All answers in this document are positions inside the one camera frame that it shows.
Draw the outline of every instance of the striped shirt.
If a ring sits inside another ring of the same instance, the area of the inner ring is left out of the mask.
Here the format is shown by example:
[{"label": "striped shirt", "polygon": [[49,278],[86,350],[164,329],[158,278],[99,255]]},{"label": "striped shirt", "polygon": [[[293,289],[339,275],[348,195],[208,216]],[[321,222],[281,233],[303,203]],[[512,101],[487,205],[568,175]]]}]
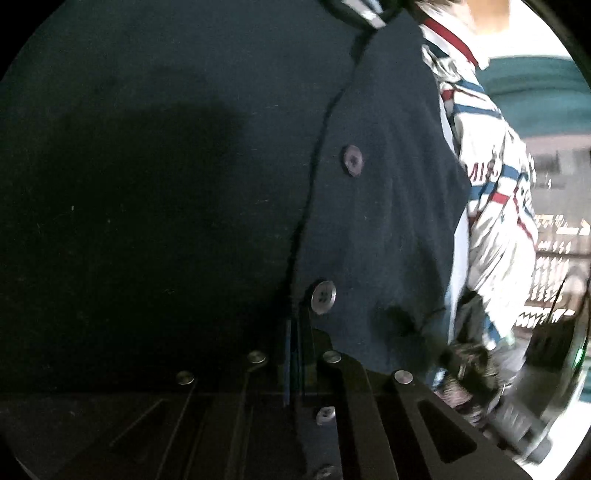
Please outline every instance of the striped shirt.
[{"label": "striped shirt", "polygon": [[475,48],[475,35],[450,12],[420,7],[428,15],[421,25],[423,58],[435,75],[456,154],[472,184],[467,285],[483,297],[504,336],[528,296],[534,269],[533,161],[478,82],[476,72],[488,59]]}]

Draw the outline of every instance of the green light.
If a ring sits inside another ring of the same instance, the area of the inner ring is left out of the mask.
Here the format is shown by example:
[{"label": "green light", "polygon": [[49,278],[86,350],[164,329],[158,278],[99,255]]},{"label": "green light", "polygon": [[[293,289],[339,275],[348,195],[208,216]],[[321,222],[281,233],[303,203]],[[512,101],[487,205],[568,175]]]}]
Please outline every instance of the green light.
[{"label": "green light", "polygon": [[583,349],[579,348],[579,351],[577,352],[577,358],[574,359],[574,364],[578,365],[579,362],[581,361],[581,359],[583,358]]}]

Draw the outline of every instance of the red stripe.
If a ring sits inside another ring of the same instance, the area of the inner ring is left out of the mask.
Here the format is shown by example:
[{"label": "red stripe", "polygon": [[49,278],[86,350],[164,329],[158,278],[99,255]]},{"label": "red stripe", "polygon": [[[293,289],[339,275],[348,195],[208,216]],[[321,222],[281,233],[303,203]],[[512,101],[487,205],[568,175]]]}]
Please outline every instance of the red stripe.
[{"label": "red stripe", "polygon": [[451,100],[453,97],[453,90],[444,90],[441,92],[441,98],[443,101]]},{"label": "red stripe", "polygon": [[521,229],[527,235],[527,238],[529,238],[531,240],[531,243],[534,244],[534,250],[535,250],[534,237],[531,235],[530,231],[527,229],[527,227],[525,226],[525,224],[523,223],[521,218],[519,218],[519,204],[517,203],[517,196],[516,195],[513,195],[513,202],[515,203],[515,211],[517,212],[517,225],[519,225],[521,227]]},{"label": "red stripe", "polygon": [[521,227],[521,229],[525,232],[525,234],[527,235],[527,238],[529,238],[531,240],[531,242],[534,243],[534,237],[531,236],[531,233],[529,232],[527,227],[524,225],[524,223],[521,221],[521,218],[517,219],[517,225],[519,225]]},{"label": "red stripe", "polygon": [[501,205],[506,204],[509,201],[509,196],[503,195],[502,193],[495,192],[492,194],[491,202],[497,202]]},{"label": "red stripe", "polygon": [[478,67],[476,57],[473,55],[467,45],[455,36],[451,31],[441,25],[439,22],[433,20],[431,17],[427,18],[423,24],[433,30],[437,35],[443,38],[445,41],[456,47],[462,54],[475,66]]}]

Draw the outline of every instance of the green wall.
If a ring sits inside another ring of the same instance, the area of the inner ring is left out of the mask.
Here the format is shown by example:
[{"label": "green wall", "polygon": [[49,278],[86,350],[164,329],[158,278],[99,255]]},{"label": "green wall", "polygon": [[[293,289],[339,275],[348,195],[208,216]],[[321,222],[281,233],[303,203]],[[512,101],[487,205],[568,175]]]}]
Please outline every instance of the green wall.
[{"label": "green wall", "polygon": [[591,90],[572,60],[493,59],[478,78],[523,138],[591,133]]}]

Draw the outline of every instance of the shirt collar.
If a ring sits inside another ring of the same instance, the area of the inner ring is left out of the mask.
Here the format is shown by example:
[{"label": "shirt collar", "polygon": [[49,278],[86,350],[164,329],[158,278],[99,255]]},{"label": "shirt collar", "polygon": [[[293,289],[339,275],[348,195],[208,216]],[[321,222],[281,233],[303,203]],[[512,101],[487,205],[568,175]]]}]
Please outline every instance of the shirt collar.
[{"label": "shirt collar", "polygon": [[451,58],[467,60],[481,70],[488,67],[489,59],[480,49],[477,35],[464,22],[444,8],[425,3],[420,3],[419,7],[428,16],[423,25],[453,47],[445,49]]}]

